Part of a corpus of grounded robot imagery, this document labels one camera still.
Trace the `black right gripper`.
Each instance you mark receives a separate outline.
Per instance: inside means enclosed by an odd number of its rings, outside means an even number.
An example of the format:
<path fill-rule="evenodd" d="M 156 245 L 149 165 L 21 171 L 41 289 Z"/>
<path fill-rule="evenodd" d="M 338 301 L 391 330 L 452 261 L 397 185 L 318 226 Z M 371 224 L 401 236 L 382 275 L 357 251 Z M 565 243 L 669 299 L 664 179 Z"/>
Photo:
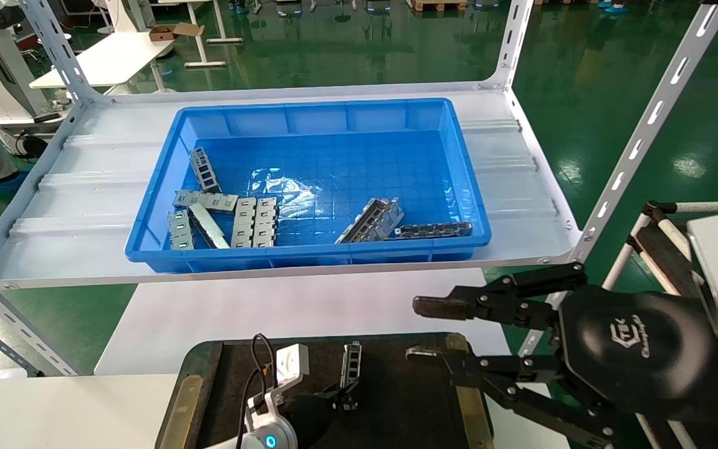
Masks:
<path fill-rule="evenodd" d="M 574 262 L 502 276 L 481 287 L 457 285 L 445 297 L 413 298 L 416 315 L 432 319 L 483 319 L 538 331 L 552 329 L 559 319 L 567 366 L 556 355 L 478 356 L 425 346 L 410 347 L 406 360 L 439 367 L 453 386 L 477 389 L 502 408 L 588 447 L 615 442 L 615 405 L 652 414 L 695 412 L 704 372 L 718 351 L 704 308 L 660 292 L 578 288 L 587 279 L 584 265 Z M 558 312 L 536 301 L 576 288 Z M 551 382 L 581 406 L 521 386 Z"/>

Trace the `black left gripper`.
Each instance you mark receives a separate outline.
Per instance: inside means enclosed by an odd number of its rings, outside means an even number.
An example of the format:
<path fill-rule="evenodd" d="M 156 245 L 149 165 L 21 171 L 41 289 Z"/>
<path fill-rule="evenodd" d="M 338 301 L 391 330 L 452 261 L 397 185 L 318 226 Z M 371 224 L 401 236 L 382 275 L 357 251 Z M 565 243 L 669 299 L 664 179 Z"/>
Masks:
<path fill-rule="evenodd" d="M 285 401 L 283 417 L 295 432 L 298 448 L 311 448 L 319 442 L 340 417 L 339 412 L 357 410 L 353 390 L 359 384 L 359 380 L 345 385 L 338 382 L 322 393 L 298 394 Z"/>

